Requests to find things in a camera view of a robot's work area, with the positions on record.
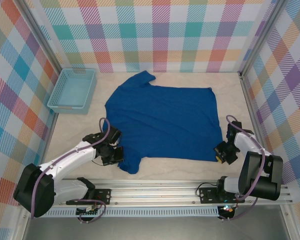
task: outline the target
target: light blue basket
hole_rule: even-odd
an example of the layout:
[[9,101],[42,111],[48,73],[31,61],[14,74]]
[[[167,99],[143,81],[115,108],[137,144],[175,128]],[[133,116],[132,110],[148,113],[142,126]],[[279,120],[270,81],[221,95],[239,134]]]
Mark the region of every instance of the light blue basket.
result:
[[47,106],[60,114],[87,114],[97,84],[90,68],[64,68]]

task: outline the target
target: blue t-shirt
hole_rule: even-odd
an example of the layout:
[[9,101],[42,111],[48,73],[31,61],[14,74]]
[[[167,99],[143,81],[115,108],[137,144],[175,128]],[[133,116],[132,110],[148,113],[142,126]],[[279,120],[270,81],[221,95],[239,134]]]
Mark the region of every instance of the blue t-shirt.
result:
[[124,162],[118,166],[136,174],[143,157],[216,162],[222,133],[212,89],[153,86],[155,79],[140,72],[105,104],[110,124],[122,132]]

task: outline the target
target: gray floor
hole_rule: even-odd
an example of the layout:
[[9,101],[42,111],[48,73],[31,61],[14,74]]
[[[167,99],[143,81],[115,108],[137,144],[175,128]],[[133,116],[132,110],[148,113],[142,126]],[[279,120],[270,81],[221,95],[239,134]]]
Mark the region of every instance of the gray floor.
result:
[[256,206],[240,219],[216,217],[104,217],[91,224],[76,218],[38,218],[24,240],[289,240],[279,206]]

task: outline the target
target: cable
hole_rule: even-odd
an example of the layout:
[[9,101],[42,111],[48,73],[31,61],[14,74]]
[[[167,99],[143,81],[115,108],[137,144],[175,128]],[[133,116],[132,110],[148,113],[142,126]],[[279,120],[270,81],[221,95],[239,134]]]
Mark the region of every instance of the cable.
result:
[[217,186],[216,184],[212,184],[212,183],[210,183],[210,182],[203,182],[203,183],[201,183],[197,188],[196,188],[196,190],[195,190],[195,195],[197,195],[198,197],[200,197],[200,195],[198,195],[198,190],[199,190],[199,188],[203,185],[203,184],[210,184],[210,185],[212,185],[212,186]]
[[99,166],[101,166],[101,167],[104,167],[104,165],[101,165],[101,164],[99,164],[99,163],[96,163],[96,162],[93,161],[93,160],[91,160],[91,162],[93,162],[94,164],[97,164],[97,165],[99,165]]
[[103,205],[104,206],[104,209],[103,209],[103,211],[102,211],[102,213],[99,215],[99,216],[95,216],[93,219],[91,219],[90,221],[83,221],[82,219],[81,219],[81,216],[83,215],[83,213],[81,213],[80,215],[79,215],[79,220],[80,220],[80,223],[82,224],[82,223],[84,223],[84,224],[90,224],[90,223],[92,223],[92,222],[94,222],[94,221],[96,221],[96,220],[98,220],[99,218],[101,218],[102,217],[102,215],[103,214],[105,214],[105,212],[106,212],[106,204],[103,202],[103,201],[100,201],[100,200],[94,200],[94,199],[75,199],[74,201],[77,201],[77,202],[95,202],[95,203],[99,203],[99,204],[101,204],[101,205]]
[[258,198],[256,197],[255,200],[254,200],[254,202],[253,202],[253,204],[248,208],[248,210],[240,213],[238,216],[234,216],[233,218],[226,218],[224,216],[219,215],[219,217],[222,218],[222,219],[227,219],[228,221],[232,221],[232,220],[236,220],[238,218],[241,218],[242,216],[244,216],[248,212],[250,212],[250,210],[256,205],[257,201],[258,201]]
[[255,186],[257,185],[257,182],[262,174],[262,171],[264,170],[264,167],[265,167],[265,162],[266,162],[266,153],[263,149],[263,147],[260,145],[260,143],[255,140],[250,134],[248,134],[245,130],[243,130],[242,128],[234,125],[230,120],[229,120],[229,117],[233,118],[236,122],[238,121],[234,116],[232,115],[227,115],[225,118],[227,120],[227,122],[232,126],[234,127],[235,129],[239,130],[240,132],[242,132],[244,135],[246,135],[249,139],[251,139],[253,141],[253,143],[259,148],[259,150],[261,151],[261,154],[262,154],[262,160],[261,160],[261,165],[260,165],[260,168],[259,168],[259,171],[250,187],[250,189],[246,192],[245,195],[243,196],[239,196],[239,195],[236,195],[236,199],[238,199],[239,201],[242,201],[244,199],[246,199],[251,193],[252,191],[254,190]]
[[88,146],[84,146],[84,147],[80,147],[78,149],[72,150],[70,152],[67,152],[65,155],[62,155],[61,157],[59,157],[56,161],[54,161],[50,166],[48,166],[45,170],[42,171],[42,173],[39,175],[39,177],[37,178],[37,180],[35,181],[34,187],[33,187],[33,191],[32,191],[32,198],[31,198],[31,219],[34,219],[35,217],[35,204],[36,204],[36,194],[37,194],[37,188],[39,185],[40,180],[43,178],[43,176],[46,174],[46,172],[48,172],[50,169],[53,168],[53,166],[55,166],[57,163],[59,163],[61,160],[65,159],[66,157],[70,156],[71,154],[74,153],[78,153],[82,150],[91,148],[99,143],[101,143],[102,141],[104,141],[110,132],[110,122],[108,119],[106,119],[105,117],[100,118],[99,120],[99,126],[101,126],[101,121],[104,120],[107,123],[107,130],[105,135],[103,136],[103,138],[101,138],[99,141],[90,144]]

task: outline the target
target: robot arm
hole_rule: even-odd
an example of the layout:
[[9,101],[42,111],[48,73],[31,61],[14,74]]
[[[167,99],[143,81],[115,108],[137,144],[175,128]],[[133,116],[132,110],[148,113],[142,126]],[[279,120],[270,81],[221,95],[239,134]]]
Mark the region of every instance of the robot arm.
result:
[[[43,163],[39,166],[29,164],[24,168],[21,174],[13,198],[30,212],[35,182],[43,170],[48,169],[39,180],[36,189],[35,217],[44,215],[53,205],[58,203],[73,199],[95,200],[95,186],[85,178],[79,177],[71,183],[65,183],[61,180],[82,164],[99,156],[101,156],[104,166],[122,162],[124,160],[123,148],[112,145],[120,136],[121,132],[110,126],[109,134],[105,140],[96,145],[91,146],[105,137],[102,132],[85,136],[73,149],[50,162]],[[65,155],[67,156],[64,159],[53,164]]]
[[[241,122],[233,121],[232,124],[242,128]],[[261,167],[262,153],[254,143],[256,137],[252,131],[245,131],[250,134],[250,137],[228,124],[226,136],[228,142],[223,141],[214,149],[217,159],[222,163],[233,163],[237,159],[237,152],[241,152],[245,156],[239,177],[223,176],[218,180],[216,191],[221,200],[226,199],[228,193],[245,195],[251,188]],[[263,174],[249,195],[275,201],[280,195],[283,160],[264,148],[263,151],[265,153]]]

